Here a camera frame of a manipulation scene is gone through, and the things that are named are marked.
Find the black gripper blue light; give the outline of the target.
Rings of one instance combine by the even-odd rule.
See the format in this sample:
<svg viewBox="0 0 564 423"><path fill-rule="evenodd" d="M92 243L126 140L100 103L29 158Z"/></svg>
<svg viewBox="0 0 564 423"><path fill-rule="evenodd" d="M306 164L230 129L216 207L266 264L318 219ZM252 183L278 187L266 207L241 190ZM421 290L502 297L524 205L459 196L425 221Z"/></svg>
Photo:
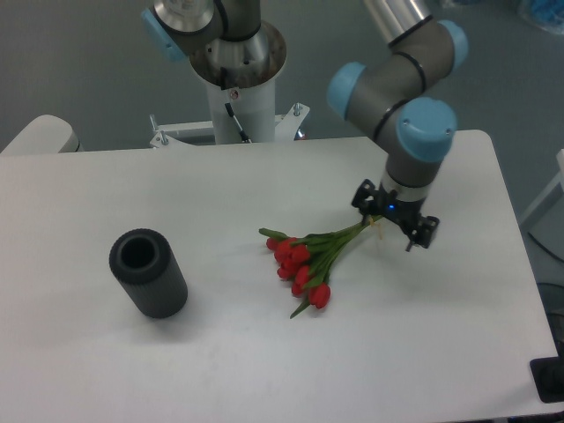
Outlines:
<svg viewBox="0 0 564 423"><path fill-rule="evenodd" d="M422 216L420 214L426 197L415 201L399 198L399 194L392 190L387 192L382 186L377 188L369 179L365 179L357 188L352 207L357 209L362 216L361 224L366 225L370 217L380 216L408 234L409 243L406 251L413 247L428 249L433 242L440 220L435 216Z"/></svg>

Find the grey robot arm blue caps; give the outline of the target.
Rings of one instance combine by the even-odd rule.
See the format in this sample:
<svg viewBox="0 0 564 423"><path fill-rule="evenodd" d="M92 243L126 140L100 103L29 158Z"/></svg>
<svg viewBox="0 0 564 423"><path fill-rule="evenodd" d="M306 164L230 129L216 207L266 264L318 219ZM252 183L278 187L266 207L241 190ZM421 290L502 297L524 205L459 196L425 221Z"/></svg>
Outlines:
<svg viewBox="0 0 564 423"><path fill-rule="evenodd" d="M421 209L457 129L453 110L426 96L468 54L464 30L436 20L422 1L368 1L368 14L390 50L381 65L347 63L331 79L327 101L387 153L378 183L363 182L352 205L363 217L397 225L411 246L428 247L440 221ZM274 82L286 43L257 1L155 1L143 10L147 33L171 61L188 60L205 84L218 144L271 142Z"/></svg>

